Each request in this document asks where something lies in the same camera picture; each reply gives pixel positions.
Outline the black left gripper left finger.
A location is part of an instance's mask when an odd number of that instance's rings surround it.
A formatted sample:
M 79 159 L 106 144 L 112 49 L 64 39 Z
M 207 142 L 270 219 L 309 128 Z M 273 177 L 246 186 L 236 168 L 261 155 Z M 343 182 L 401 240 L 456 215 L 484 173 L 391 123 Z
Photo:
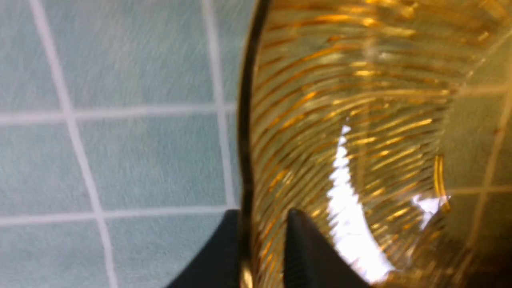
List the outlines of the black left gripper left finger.
M 238 288 L 238 214 L 227 210 L 206 244 L 169 288 Z

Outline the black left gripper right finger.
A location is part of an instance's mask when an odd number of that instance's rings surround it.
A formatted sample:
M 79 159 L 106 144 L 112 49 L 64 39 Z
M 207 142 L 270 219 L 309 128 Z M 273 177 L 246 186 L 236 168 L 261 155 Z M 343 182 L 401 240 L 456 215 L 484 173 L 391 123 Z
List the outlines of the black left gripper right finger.
M 338 255 L 305 212 L 287 216 L 283 265 L 286 288 L 369 288 Z

